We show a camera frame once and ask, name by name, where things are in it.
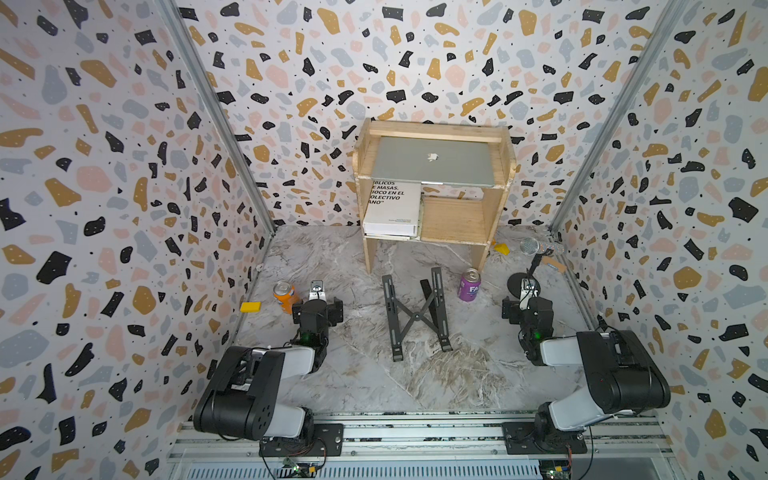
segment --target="patterned wall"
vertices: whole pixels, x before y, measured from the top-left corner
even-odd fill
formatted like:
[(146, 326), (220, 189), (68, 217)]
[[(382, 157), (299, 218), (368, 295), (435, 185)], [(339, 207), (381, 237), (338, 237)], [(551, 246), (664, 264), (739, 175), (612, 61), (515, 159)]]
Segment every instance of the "patterned wall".
[(150, 2), (0, 2), (0, 476), (163, 478), (264, 239)]
[(540, 225), (666, 2), (178, 3), (277, 224), (356, 223), (350, 155), (376, 117), (511, 126), (502, 220)]
[(690, 478), (768, 478), (768, 2), (691, 2), (563, 232), (672, 387)]

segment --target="yellow object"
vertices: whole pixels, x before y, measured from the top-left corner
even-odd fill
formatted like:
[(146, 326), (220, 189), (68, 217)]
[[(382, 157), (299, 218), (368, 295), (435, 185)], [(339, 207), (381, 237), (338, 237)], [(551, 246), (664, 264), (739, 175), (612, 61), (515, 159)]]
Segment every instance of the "yellow object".
[(256, 313), (261, 311), (261, 302), (243, 302), (240, 305), (240, 311), (242, 313)]
[(493, 247), (493, 250), (503, 253), (504, 255), (509, 255), (509, 247), (507, 247), (506, 243), (498, 243), (495, 247)]

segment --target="wooden shelf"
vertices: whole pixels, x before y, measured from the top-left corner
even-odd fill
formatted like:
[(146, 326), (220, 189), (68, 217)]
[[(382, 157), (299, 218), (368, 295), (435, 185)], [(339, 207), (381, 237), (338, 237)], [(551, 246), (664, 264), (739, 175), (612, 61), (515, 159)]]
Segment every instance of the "wooden shelf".
[[(517, 160), (506, 127), (468, 127), (461, 125), (416, 124), (400, 121), (365, 120), (352, 155), (360, 220), (365, 218), (373, 186), (372, 172), (381, 137), (425, 138), (432, 140), (474, 141), (488, 144), (493, 187), (484, 187), (482, 200), (427, 197), (422, 212), (422, 242), (469, 245), (470, 262), (482, 270), (496, 234), (498, 220), (509, 196)], [(362, 236), (366, 270), (372, 272), (379, 240)]]
[(488, 229), (479, 200), (424, 199), (422, 242), (486, 245)]

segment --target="black mounting bracket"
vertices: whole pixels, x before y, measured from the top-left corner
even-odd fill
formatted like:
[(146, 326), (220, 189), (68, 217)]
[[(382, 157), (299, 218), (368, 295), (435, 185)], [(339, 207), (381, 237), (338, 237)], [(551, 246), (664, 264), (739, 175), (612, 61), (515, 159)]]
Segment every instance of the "black mounting bracket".
[[(344, 443), (344, 424), (343, 423), (318, 423), (315, 424), (313, 439), (310, 441), (312, 448), (302, 457), (338, 457), (341, 455), (341, 448)], [(327, 454), (323, 452), (323, 446), (327, 448)], [(285, 439), (284, 437), (273, 437), (262, 439), (261, 456), (263, 457), (286, 457), (291, 452), (295, 452), (295, 439)]]
[(536, 438), (536, 425), (533, 422), (502, 423), (504, 444), (507, 455), (568, 455), (568, 445), (573, 454), (587, 453), (587, 444), (582, 432), (559, 432), (547, 435), (544, 439)]

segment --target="black round base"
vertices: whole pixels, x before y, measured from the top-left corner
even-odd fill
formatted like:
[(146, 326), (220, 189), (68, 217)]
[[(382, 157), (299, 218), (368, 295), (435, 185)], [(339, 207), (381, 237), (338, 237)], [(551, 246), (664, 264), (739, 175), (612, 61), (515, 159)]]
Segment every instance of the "black round base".
[(509, 290), (509, 293), (511, 293), (514, 298), (520, 298), (520, 290), (522, 290), (522, 283), (524, 278), (532, 278), (536, 283), (538, 283), (538, 280), (536, 280), (533, 276), (528, 275), (526, 272), (513, 273), (507, 280), (507, 290)]

